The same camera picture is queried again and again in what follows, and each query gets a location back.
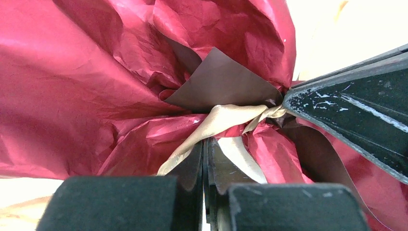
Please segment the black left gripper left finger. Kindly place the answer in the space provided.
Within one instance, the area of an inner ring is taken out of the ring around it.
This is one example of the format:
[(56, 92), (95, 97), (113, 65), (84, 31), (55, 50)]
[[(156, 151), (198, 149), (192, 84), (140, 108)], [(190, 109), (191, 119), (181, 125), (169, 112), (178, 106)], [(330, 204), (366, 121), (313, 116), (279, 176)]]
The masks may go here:
[(53, 194), (39, 231), (200, 231), (203, 144), (165, 176), (71, 177)]

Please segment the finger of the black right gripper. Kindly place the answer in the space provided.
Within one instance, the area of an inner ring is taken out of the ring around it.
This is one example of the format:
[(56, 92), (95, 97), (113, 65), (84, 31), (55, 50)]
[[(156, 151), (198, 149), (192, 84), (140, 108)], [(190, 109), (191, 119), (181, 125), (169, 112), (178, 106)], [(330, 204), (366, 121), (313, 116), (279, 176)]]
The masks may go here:
[(407, 183), (407, 45), (295, 85), (283, 107)]

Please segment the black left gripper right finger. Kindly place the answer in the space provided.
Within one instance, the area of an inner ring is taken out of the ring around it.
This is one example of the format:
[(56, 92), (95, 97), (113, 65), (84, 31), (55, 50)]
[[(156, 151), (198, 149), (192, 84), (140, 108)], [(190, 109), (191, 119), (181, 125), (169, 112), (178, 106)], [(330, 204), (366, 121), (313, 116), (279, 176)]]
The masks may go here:
[(334, 183), (260, 184), (205, 141), (205, 210), (213, 231), (368, 231), (351, 191)]

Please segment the beige satin ribbon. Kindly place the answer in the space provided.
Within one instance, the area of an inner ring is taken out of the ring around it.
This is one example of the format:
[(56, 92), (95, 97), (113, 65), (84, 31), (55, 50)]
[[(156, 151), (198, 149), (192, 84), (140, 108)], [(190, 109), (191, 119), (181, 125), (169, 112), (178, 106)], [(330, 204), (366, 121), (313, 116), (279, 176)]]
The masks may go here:
[[(216, 105), (208, 116), (202, 121), (198, 128), (170, 155), (170, 157), (159, 167), (158, 176), (170, 173), (176, 166), (181, 164), (192, 152), (193, 146), (206, 138), (214, 137), (231, 127), (249, 123), (241, 134), (255, 130), (258, 124), (266, 118), (280, 118), (286, 113), (282, 106), (268, 108), (259, 106), (237, 106), (233, 104)], [(255, 158), (244, 149), (243, 141), (238, 138), (221, 138), (221, 150), (227, 160), (231, 161), (239, 170), (249, 178), (258, 183), (286, 183), (283, 177), (273, 174), (267, 178), (261, 166)]]

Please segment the red paper bouquet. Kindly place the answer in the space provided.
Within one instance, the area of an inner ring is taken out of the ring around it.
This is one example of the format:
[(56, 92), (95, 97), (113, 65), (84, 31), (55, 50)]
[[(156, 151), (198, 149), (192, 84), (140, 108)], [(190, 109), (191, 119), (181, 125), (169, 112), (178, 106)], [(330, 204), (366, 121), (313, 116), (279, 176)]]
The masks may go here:
[(1, 176), (156, 174), (204, 119), (164, 102), (189, 77), (166, 35), (291, 84), (284, 0), (3, 0)]

